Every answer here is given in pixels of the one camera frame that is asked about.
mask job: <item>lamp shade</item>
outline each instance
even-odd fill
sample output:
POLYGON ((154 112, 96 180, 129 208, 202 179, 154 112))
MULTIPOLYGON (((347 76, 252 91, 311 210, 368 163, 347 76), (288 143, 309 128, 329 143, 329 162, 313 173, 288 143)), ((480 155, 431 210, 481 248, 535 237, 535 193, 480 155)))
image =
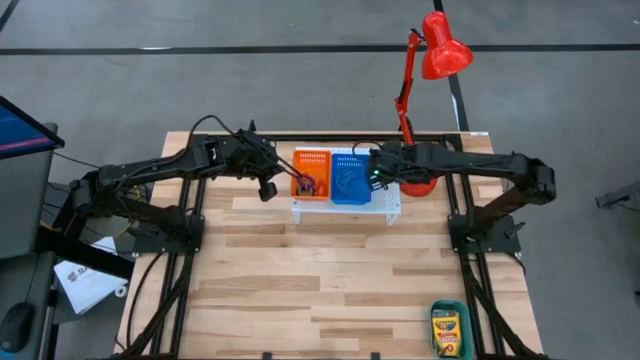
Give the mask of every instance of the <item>lamp shade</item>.
POLYGON ((424 79, 453 75, 473 61, 471 50, 451 36, 444 13, 434 11, 425 16, 422 20, 422 33, 427 42, 427 53, 422 59, 424 79))

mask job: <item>monitor screen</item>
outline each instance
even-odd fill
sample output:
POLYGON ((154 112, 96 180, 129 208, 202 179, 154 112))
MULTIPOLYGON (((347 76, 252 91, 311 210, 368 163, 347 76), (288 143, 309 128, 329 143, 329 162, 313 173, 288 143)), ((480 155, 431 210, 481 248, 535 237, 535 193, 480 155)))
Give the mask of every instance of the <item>monitor screen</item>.
POLYGON ((52 131, 0 97, 0 159, 64 145, 52 131))

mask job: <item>orange basket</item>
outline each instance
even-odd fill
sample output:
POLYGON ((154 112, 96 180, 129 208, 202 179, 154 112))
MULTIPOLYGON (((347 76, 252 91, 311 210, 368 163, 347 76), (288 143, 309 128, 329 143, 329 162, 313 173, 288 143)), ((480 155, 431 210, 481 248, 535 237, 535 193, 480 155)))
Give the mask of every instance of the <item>orange basket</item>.
POLYGON ((293 167, 315 181, 314 196, 298 196, 298 181, 291 178, 291 196, 300 200, 329 200, 331 183, 331 152, 318 150, 296 150, 293 152, 293 167))

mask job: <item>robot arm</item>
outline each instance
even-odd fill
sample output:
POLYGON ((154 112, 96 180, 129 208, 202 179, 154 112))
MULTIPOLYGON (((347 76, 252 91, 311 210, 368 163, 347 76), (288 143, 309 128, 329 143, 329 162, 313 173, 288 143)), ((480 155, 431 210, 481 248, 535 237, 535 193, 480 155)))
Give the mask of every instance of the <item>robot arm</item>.
POLYGON ((255 133, 253 124, 230 136, 191 135, 177 154, 122 165, 106 165, 70 184, 74 213, 83 218, 128 217, 151 223, 129 232, 136 236, 136 252, 192 253, 198 251, 204 218, 172 205, 160 208, 126 196, 136 185, 171 178, 202 179, 230 176, 258 179, 262 201, 277 194, 271 178, 282 172, 275 148, 255 133))
POLYGON ((476 208, 469 228, 479 230, 526 204, 546 204, 556 197, 552 168, 522 154, 493 155, 450 151, 444 145, 402 145, 389 141, 371 150, 367 168, 372 189, 391 182, 425 184, 447 174, 466 174, 510 180, 514 186, 484 207, 476 208))

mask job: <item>green tray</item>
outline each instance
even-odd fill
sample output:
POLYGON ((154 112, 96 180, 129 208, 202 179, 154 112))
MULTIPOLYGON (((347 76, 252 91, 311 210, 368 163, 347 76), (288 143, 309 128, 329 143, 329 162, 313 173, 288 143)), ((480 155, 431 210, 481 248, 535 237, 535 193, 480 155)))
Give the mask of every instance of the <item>green tray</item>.
POLYGON ((433 325, 431 324, 431 314, 434 309, 451 310, 454 309, 460 316, 460 333, 462 336, 462 353, 460 357, 441 356, 440 359, 462 359, 471 360, 473 357, 473 332, 471 331, 471 319, 469 318, 469 309, 467 305, 456 300, 438 300, 431 305, 429 309, 429 333, 431 334, 431 349, 434 354, 438 354, 433 338, 433 325))

